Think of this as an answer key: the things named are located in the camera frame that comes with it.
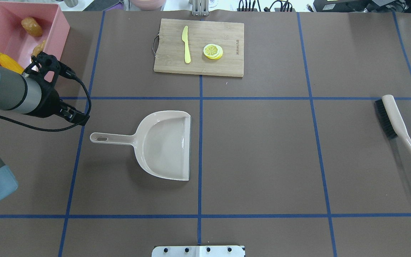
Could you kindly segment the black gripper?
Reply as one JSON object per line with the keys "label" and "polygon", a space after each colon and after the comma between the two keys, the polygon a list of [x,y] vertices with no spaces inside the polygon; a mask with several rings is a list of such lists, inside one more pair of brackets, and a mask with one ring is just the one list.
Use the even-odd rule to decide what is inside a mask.
{"label": "black gripper", "polygon": [[25,82],[22,114],[40,118],[57,115],[67,122],[84,126],[86,114],[64,104],[54,88],[60,70],[59,60],[54,55],[41,51],[32,56],[32,62],[22,73]]}

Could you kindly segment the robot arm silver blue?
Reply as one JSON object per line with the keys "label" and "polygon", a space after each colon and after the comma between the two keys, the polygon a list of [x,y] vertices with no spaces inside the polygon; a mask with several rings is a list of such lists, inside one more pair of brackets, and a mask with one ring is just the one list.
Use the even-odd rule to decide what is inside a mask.
{"label": "robot arm silver blue", "polygon": [[[78,82],[85,92],[88,104],[91,105],[89,92],[76,73],[54,55],[40,52],[31,57],[31,63],[21,74],[0,66],[0,110],[39,118],[56,115],[70,122],[67,130],[78,125],[84,126],[90,118],[90,109],[80,112],[60,99],[55,89],[59,76]],[[0,119],[41,131],[40,127],[1,115]],[[17,188],[16,177],[0,158],[0,200],[15,192]]]}

